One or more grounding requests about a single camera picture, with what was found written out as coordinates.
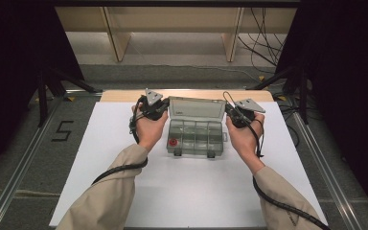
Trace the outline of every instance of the gray carpet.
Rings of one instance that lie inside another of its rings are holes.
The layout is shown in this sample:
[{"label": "gray carpet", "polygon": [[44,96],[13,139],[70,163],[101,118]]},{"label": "gray carpet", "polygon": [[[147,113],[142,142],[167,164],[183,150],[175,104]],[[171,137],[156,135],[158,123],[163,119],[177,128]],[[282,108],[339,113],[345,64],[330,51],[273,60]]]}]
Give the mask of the gray carpet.
[{"label": "gray carpet", "polygon": [[[270,76],[269,74],[261,74],[250,67],[223,68],[244,71],[253,78],[260,75]],[[252,80],[245,73],[219,69],[83,65],[81,70],[86,76],[87,83],[103,89],[240,89],[257,84],[256,79]],[[65,83],[65,85],[67,88],[76,88],[69,83]],[[279,87],[281,86],[269,89],[278,91]],[[99,99],[99,97],[94,96],[76,97],[72,102],[64,101],[60,104],[44,140],[20,184],[19,193],[11,202],[0,224],[0,230],[49,229],[48,223],[56,208],[59,194],[74,162],[93,106]],[[368,198],[366,194],[356,182],[349,166],[341,160],[340,152],[326,124],[316,119],[320,118],[320,114],[313,109],[310,110],[309,115],[310,128],[320,148],[332,166],[343,191],[352,202],[362,226],[364,229],[368,229]],[[25,113],[22,126],[19,127],[17,135],[13,137],[8,150],[0,157],[0,190],[8,183],[20,157],[35,134],[38,118],[37,103],[31,101],[30,111]],[[62,121],[73,122],[64,123],[62,126],[63,129],[70,130],[71,133],[67,141],[53,141],[54,139],[63,139],[66,136],[64,133],[57,133],[58,126]],[[297,131],[297,134],[290,131],[290,135],[295,143],[297,143],[297,136],[300,139],[297,147],[298,153],[330,226],[332,229],[347,229],[293,117],[287,119],[287,124]]]}]

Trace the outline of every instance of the right hand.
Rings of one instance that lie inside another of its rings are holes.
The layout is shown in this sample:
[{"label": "right hand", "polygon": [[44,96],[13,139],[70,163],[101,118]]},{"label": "right hand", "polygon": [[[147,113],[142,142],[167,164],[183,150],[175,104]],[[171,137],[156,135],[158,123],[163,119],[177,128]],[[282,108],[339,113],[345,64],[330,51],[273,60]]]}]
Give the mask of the right hand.
[{"label": "right hand", "polygon": [[[255,120],[259,120],[263,125],[265,123],[265,115],[255,112]],[[257,121],[252,121],[250,125],[260,138],[263,133],[262,125]],[[240,156],[256,153],[256,147],[259,143],[256,141],[255,136],[248,127],[235,127],[229,116],[226,116],[226,126],[228,127],[229,136],[231,137],[232,146]]]}]

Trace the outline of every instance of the metal rail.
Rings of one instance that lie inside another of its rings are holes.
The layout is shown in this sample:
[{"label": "metal rail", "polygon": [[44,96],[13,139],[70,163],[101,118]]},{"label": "metal rail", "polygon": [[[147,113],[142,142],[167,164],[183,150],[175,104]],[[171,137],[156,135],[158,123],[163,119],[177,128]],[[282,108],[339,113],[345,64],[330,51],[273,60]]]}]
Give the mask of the metal rail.
[{"label": "metal rail", "polygon": [[339,186],[339,183],[337,182],[337,179],[335,178],[330,165],[328,164],[324,154],[322,153],[321,149],[316,143],[315,138],[312,135],[310,127],[304,124],[304,121],[298,113],[294,113],[293,116],[295,118],[295,121],[297,122],[298,127],[303,133],[303,137],[309,146],[310,152],[325,180],[325,183],[328,186],[336,207],[338,208],[340,215],[345,221],[346,227],[349,230],[362,230],[363,228],[361,227],[360,222],[357,219],[357,215],[355,214],[351,203]]},{"label": "metal rail", "polygon": [[62,100],[63,100],[62,97],[57,97],[53,100],[52,102],[53,106],[49,112],[48,118],[41,127],[37,128],[37,131],[35,132],[31,143],[28,145],[25,153],[22,156],[22,159],[18,163],[16,170],[14,171],[7,186],[2,191],[2,194],[0,195],[0,222],[4,217],[6,211],[8,210],[9,205],[12,202],[12,199],[16,193],[17,188],[22,182],[24,175],[28,171],[29,166],[31,165],[35,157],[35,154],[37,153],[37,150],[41,144],[41,140],[47,131],[47,127],[51,123],[53,116],[56,113],[56,110],[60,105],[60,103],[62,102]]}]

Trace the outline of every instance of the box lid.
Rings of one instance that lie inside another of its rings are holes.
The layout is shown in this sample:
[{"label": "box lid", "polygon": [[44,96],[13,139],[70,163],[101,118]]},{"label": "box lid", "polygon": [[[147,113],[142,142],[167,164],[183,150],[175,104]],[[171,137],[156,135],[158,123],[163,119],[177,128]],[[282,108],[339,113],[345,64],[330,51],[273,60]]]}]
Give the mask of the box lid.
[{"label": "box lid", "polygon": [[221,122],[226,101],[169,97],[172,120]]}]

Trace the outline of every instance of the wire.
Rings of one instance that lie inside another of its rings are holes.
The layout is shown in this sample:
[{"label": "wire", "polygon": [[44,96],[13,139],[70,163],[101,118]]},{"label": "wire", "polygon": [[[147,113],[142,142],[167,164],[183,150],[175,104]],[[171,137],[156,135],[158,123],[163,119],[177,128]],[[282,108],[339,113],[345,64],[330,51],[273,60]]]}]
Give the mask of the wire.
[{"label": "wire", "polygon": [[[258,22],[258,20],[257,20],[256,16],[254,15],[253,10],[252,10],[252,9],[250,9],[250,10],[252,11],[253,17],[255,18],[256,24],[258,25],[258,28],[259,28],[259,33],[258,33],[258,36],[257,36],[257,38],[256,38],[256,40],[259,40],[259,37],[260,37],[260,35],[262,34],[262,30],[261,30],[261,28],[260,28],[260,26],[259,26],[259,22]],[[256,53],[255,48],[256,48],[256,43],[255,43],[255,44],[253,44],[252,54],[250,55],[250,62],[252,63],[252,66],[253,66],[253,67],[255,67],[255,69],[256,69],[256,70],[258,70],[258,71],[261,71],[261,72],[264,72],[264,73],[268,73],[268,74],[274,74],[273,72],[267,72],[267,71],[264,71],[264,70],[260,70],[260,69],[258,69],[258,68],[255,66],[255,63],[253,62],[253,53]],[[276,65],[276,63],[274,63],[274,61],[268,61],[268,62],[270,62],[270,63],[271,63],[272,65],[274,65],[274,66],[277,66],[277,65]]]},{"label": "wire", "polygon": [[300,145],[300,136],[298,135],[298,132],[292,126],[289,126],[289,125],[286,125],[286,126],[294,132],[295,137],[297,138],[297,143],[294,144],[294,146],[297,148],[298,145]]},{"label": "wire", "polygon": [[[142,103],[145,100],[146,96],[142,95],[138,100],[136,105],[134,106],[134,110],[133,110],[133,116],[129,122],[129,127],[130,127],[130,133],[133,134],[133,137],[136,141],[137,144],[139,144],[139,136],[136,133],[136,115],[137,115],[137,109],[139,108],[140,103]],[[141,169],[146,167],[146,165],[148,164],[149,160],[146,157],[146,160],[140,164],[130,164],[130,165],[122,165],[122,166],[117,166],[115,168],[109,169],[105,172],[103,172],[102,174],[100,174],[95,180],[94,182],[92,182],[91,185],[94,185],[95,183],[99,182],[100,180],[104,179],[105,177],[112,175],[114,173],[118,173],[121,171],[126,171],[126,170],[135,170],[135,169]]]},{"label": "wire", "polygon": [[[248,34],[248,35],[249,35],[249,37],[250,37],[250,39],[252,39],[252,41],[254,41],[254,45],[253,45],[253,47],[251,48],[251,50],[252,50],[252,55],[253,55],[253,53],[256,53],[256,51],[255,51],[255,47],[256,47],[256,45],[264,46],[264,47],[266,47],[266,48],[267,48],[268,53],[269,53],[269,55],[270,55],[270,58],[271,58],[270,63],[271,63],[271,64],[273,64],[274,66],[277,66],[277,62],[278,62],[278,60],[279,60],[279,55],[280,55],[280,53],[281,53],[281,51],[282,51],[282,48],[283,48],[283,46],[284,46],[284,42],[282,42],[276,34],[273,34],[273,35],[274,35],[274,37],[275,37],[275,38],[277,39],[277,41],[279,42],[279,44],[280,44],[280,48],[279,48],[279,49],[277,49],[277,48],[274,48],[274,47],[272,47],[272,46],[270,45],[270,43],[269,43],[269,41],[268,41],[268,39],[267,39],[267,33],[266,33],[266,29],[265,29],[265,14],[266,14],[266,9],[265,9],[265,8],[262,8],[262,23],[260,23],[260,22],[259,22],[259,20],[258,20],[258,18],[257,18],[257,16],[256,16],[256,14],[255,14],[255,13],[254,13],[254,11],[253,11],[253,8],[250,8],[250,11],[251,11],[251,13],[252,13],[252,15],[253,15],[253,18],[254,18],[254,20],[255,20],[255,22],[256,22],[256,25],[257,25],[258,29],[259,29],[259,33],[258,33],[258,36],[257,36],[257,38],[256,38],[256,39],[254,39],[250,34]],[[264,39],[265,44],[263,44],[263,43],[259,42],[259,38],[260,38],[260,37],[262,37],[262,38]]]},{"label": "wire", "polygon": [[274,66],[276,66],[276,63],[275,62],[273,62],[273,61],[271,61],[271,60],[269,60],[267,57],[265,57],[264,55],[262,55],[262,54],[260,54],[259,52],[257,52],[254,48],[251,48],[250,46],[248,46],[239,36],[238,36],[238,40],[241,42],[241,43],[243,43],[243,45],[246,47],[246,49],[247,50],[249,50],[249,51],[251,51],[252,52],[252,55],[253,54],[256,54],[256,55],[258,55],[259,57],[261,57],[261,58],[263,58],[263,59],[265,59],[268,63],[270,63],[270,64],[272,64],[272,65],[274,65]]},{"label": "wire", "polygon": [[[238,39],[241,41],[241,43],[245,44],[245,43],[242,41],[242,39],[241,39],[240,37],[238,37]],[[262,72],[262,73],[274,74],[274,72],[269,72],[269,71],[266,71],[266,70],[259,69],[259,68],[255,65],[255,63],[253,62],[253,54],[257,54],[257,55],[259,55],[261,58],[265,59],[265,60],[266,60],[266,61],[268,61],[270,64],[272,64],[272,65],[274,65],[274,66],[275,66],[275,64],[274,64],[274,63],[272,63],[272,62],[271,62],[269,59],[267,59],[265,56],[263,56],[263,55],[261,55],[260,53],[256,52],[253,48],[248,47],[248,48],[245,48],[245,49],[248,49],[248,50],[250,50],[250,51],[252,52],[252,54],[250,55],[250,62],[252,63],[253,68],[255,68],[257,71],[260,71],[260,72]]]},{"label": "wire", "polygon": [[[232,96],[229,94],[229,92],[227,92],[227,91],[224,91],[223,92],[223,98],[229,103],[229,101],[227,100],[227,98],[226,98],[226,96],[225,96],[225,94],[227,94],[228,96],[229,96],[229,98],[231,99],[231,101],[232,101],[232,103],[234,104],[235,102],[234,102],[234,100],[233,100],[233,98],[232,98]],[[237,111],[240,115],[241,115],[241,117],[242,117],[242,114],[241,114],[241,112],[240,111],[238,111],[238,109],[236,108],[236,107],[234,107],[234,110],[235,111]],[[257,143],[257,150],[256,150],[256,155],[259,157],[259,158],[261,158],[262,157],[262,155],[261,155],[261,150],[262,150],[262,146],[263,146],[263,141],[264,141],[264,136],[265,136],[265,130],[264,130],[264,127],[263,127],[263,124],[262,124],[262,122],[260,122],[260,121],[258,121],[260,124],[261,124],[261,126],[262,126],[262,143],[260,143],[260,140],[259,140],[259,136],[257,135],[257,133],[256,133],[256,131],[253,129],[253,127],[249,124],[249,123],[246,123],[246,125],[247,125],[247,127],[252,131],[252,134],[253,134],[253,136],[255,137],[255,139],[256,139],[256,143]],[[300,144],[300,138],[298,137],[298,133],[297,133],[297,131],[294,129],[294,128],[292,128],[291,126],[288,126],[291,130],[293,130],[294,132],[295,132],[295,134],[297,135],[297,144],[295,145],[295,147],[297,147],[299,144]],[[330,228],[327,226],[327,225],[325,225],[323,222],[321,222],[321,220],[319,220],[319,219],[317,219],[317,218],[315,218],[315,217],[313,217],[312,215],[310,215],[309,213],[307,213],[307,212],[304,212],[304,211],[302,211],[302,210],[300,210],[300,209],[298,209],[298,208],[295,208],[295,207],[292,207],[292,206],[290,206],[290,205],[287,205],[287,204],[285,204],[285,203],[282,203],[282,202],[280,202],[280,201],[277,201],[277,200],[275,200],[275,199],[273,199],[273,198],[271,198],[270,196],[268,196],[267,194],[265,194],[262,190],[261,190],[261,188],[259,188],[259,185],[257,184],[257,182],[256,182],[256,179],[255,179],[255,177],[253,176],[253,186],[254,186],[254,188],[255,188],[255,190],[256,190],[256,192],[259,194],[259,196],[261,197],[261,198],[263,198],[264,200],[266,200],[267,202],[269,202],[269,203],[271,203],[271,204],[273,204],[273,205],[275,205],[275,206],[277,206],[277,207],[279,207],[279,208],[281,208],[281,209],[284,209],[284,210],[286,210],[286,211],[289,211],[289,212],[291,212],[291,213],[294,213],[294,214],[296,214],[296,215],[298,215],[299,217],[302,217],[302,218],[304,218],[304,219],[306,219],[306,220],[308,220],[308,221],[310,221],[311,223],[313,223],[313,224],[315,224],[316,226],[318,226],[318,227],[320,227],[321,229],[324,229],[324,230],[330,230]]]}]

